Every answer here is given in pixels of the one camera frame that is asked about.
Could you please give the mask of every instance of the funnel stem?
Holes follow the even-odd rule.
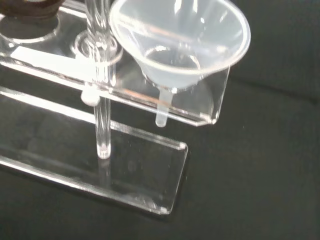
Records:
[[[166,104],[171,105],[174,94],[167,91],[166,89],[160,89],[159,100],[160,102],[164,102]],[[167,125],[169,108],[162,104],[158,104],[157,112],[155,117],[155,124],[159,128],[164,128]]]
[[[89,57],[95,62],[92,83],[97,87],[108,85],[110,70],[107,63],[110,60],[108,40],[110,38],[109,0],[85,0],[87,7],[87,34]],[[101,98],[94,107],[95,135],[97,154],[101,159],[111,155],[111,103],[109,99]]]

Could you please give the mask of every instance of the dark bottle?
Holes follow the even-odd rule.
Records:
[[[23,20],[54,17],[64,0],[0,0],[0,13]]]

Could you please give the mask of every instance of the black fabric surface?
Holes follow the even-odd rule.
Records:
[[[0,240],[320,239],[319,4],[235,2],[252,45],[231,71],[216,125],[169,120],[160,129],[153,114],[112,104],[113,120],[188,143],[172,215],[157,218],[1,167]],[[0,85],[90,111],[78,91],[7,68]]]

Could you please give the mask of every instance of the clear acrylic stand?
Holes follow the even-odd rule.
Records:
[[[0,107],[15,109],[0,120],[8,136],[0,143],[0,164],[167,215],[188,147],[112,122],[110,100],[155,113],[159,127],[167,118],[192,126],[215,124],[230,67],[167,96],[113,37],[108,2],[66,0],[56,18],[37,25],[0,15],[1,65],[81,90],[83,102],[94,107],[91,115],[0,88]],[[37,125],[34,130],[17,124],[26,117]],[[16,136],[12,128],[17,126],[32,133]],[[81,151],[92,142],[96,149]],[[60,159],[55,153],[63,150],[66,156]]]

